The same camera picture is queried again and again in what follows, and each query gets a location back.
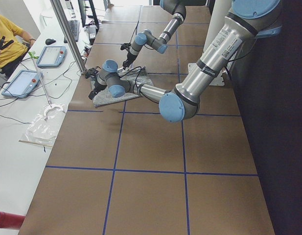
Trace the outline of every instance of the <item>monitor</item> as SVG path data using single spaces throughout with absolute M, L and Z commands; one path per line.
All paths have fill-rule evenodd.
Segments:
M 82 27 L 85 27 L 86 19 L 87 19 L 87 12 L 86 12 L 87 8 L 86 8 L 85 0 L 78 0 L 78 4 L 79 4 L 80 15 L 81 15 Z
M 95 12 L 95 7 L 94 7 L 94 4 L 93 4 L 93 0 L 78 0 L 82 27 L 86 26 L 87 8 L 89 8 L 86 5 L 87 1 L 90 4 L 90 8 L 91 8 L 91 11 L 92 11 L 92 16 L 93 16 L 93 19 L 94 19 L 94 23 L 95 23 L 96 29 L 98 30 L 99 29 L 99 23 L 98 23 L 97 15 L 96 15 L 96 12 Z

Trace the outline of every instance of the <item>person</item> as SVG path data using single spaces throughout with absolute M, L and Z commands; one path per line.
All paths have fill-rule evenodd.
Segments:
M 29 50 L 27 46 L 17 40 L 16 35 L 28 42 L 29 47 L 35 42 L 35 39 L 28 32 L 15 25 L 6 17 L 0 15 L 0 39 L 2 36 L 5 36 L 6 43 L 10 40 L 14 40 L 14 43 L 10 46 L 0 50 L 0 69 L 2 69 L 2 73 L 5 73 L 6 77 L 10 77 Z

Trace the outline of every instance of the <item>yellow shirt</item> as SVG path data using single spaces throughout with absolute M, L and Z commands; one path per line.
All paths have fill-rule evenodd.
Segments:
M 15 37 L 16 35 L 20 35 L 22 32 L 22 28 L 0 15 L 0 39 L 2 36 L 5 36 L 6 43 L 9 40 L 14 40 L 14 43 L 0 51 L 0 68 L 26 53 L 27 47 L 21 44 Z

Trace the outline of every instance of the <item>computer mouse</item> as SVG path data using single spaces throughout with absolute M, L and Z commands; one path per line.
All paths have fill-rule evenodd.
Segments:
M 46 45 L 51 45 L 51 44 L 53 44 L 53 43 L 55 43 L 55 42 L 56 42 L 56 40 L 51 39 L 51 38 L 48 38 L 48 39 L 45 40 L 45 44 L 46 44 Z

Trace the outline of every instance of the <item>white desk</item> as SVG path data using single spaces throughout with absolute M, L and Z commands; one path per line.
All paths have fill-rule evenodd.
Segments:
M 69 64 L 74 61 L 68 44 L 64 44 L 64 35 L 56 19 L 42 32 L 31 51 L 35 51 L 39 55 L 45 46 L 47 38 L 56 40 L 56 43 L 52 45 L 65 45 L 67 55 L 60 67 L 43 69 L 45 83 L 62 74 L 69 67 Z M 77 43 L 79 51 L 83 50 L 86 43 L 89 43 L 88 36 L 81 28 Z M 24 61 L 23 64 L 30 70 L 34 70 L 31 60 Z M 22 69 L 25 68 L 19 65 L 10 80 Z M 68 106 L 80 77 L 78 66 L 74 64 L 65 75 L 72 79 L 70 88 L 61 98 L 57 100 L 51 99 L 53 103 L 61 103 Z M 70 80 L 61 76 L 56 82 L 46 85 L 46 89 L 50 96 L 58 97 L 69 83 Z M 43 94 L 43 89 L 39 89 L 33 94 Z M 12 100 L 13 98 L 1 100 L 0 105 L 9 103 Z M 1 107 L 0 114 L 24 122 L 31 122 L 45 105 L 47 105 L 45 96 L 29 96 Z M 50 147 L 46 147 L 44 151 L 43 146 L 18 141 L 27 127 L 28 124 L 19 124 L 16 121 L 0 117 L 0 211 L 3 212 L 26 215 L 51 152 Z M 18 230 L 0 229 L 0 235 L 15 235 L 17 233 Z

